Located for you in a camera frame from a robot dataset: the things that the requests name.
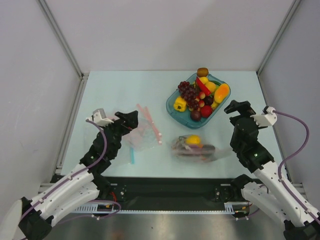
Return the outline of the clear zip bag pink zipper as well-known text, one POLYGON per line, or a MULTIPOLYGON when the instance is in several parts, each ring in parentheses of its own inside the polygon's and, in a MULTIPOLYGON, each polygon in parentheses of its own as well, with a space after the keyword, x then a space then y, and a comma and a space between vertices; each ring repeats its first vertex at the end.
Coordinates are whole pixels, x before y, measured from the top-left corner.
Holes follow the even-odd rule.
POLYGON ((197 163, 209 163, 214 162, 219 159, 228 157, 232 153, 232 148, 217 148, 215 145, 209 143, 206 140, 201 138, 201 144, 199 145, 188 145, 186 144, 186 138, 190 135, 196 134, 189 134, 189 135, 181 135, 175 138, 171 142, 170 150, 172 156, 175 158, 185 161, 185 162, 197 162, 197 163), (215 146, 216 150, 214 154, 201 154, 201 147, 202 145, 213 145, 215 146))

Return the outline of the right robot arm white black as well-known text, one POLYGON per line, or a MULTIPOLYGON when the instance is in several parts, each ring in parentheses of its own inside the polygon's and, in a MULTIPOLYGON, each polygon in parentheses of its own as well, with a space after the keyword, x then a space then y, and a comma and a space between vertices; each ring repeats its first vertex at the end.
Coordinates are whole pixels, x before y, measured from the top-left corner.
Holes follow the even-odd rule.
POLYGON ((274 157, 258 141, 261 129, 273 126, 279 112, 266 106, 257 114, 248 101, 232 100, 224 109, 230 117, 233 134, 230 146, 239 162, 262 183, 258 184, 242 174, 231 182, 231 196, 256 205, 283 228, 287 240, 318 240, 320 238, 320 211, 305 199, 282 174, 283 162, 274 157))

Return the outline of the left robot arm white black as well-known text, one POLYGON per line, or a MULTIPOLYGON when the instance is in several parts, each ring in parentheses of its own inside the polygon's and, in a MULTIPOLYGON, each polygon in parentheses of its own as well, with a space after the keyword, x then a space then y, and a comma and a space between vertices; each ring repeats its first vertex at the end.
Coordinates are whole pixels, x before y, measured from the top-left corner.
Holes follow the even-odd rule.
POLYGON ((77 207, 95 199, 105 200, 110 195, 110 183, 102 173, 111 166, 121 149, 122 137, 136 129, 138 111, 117 111, 116 119, 96 109, 85 121, 98 129, 88 152, 64 177, 44 192, 27 199, 23 197, 19 229, 27 240, 42 240, 52 228, 77 207))

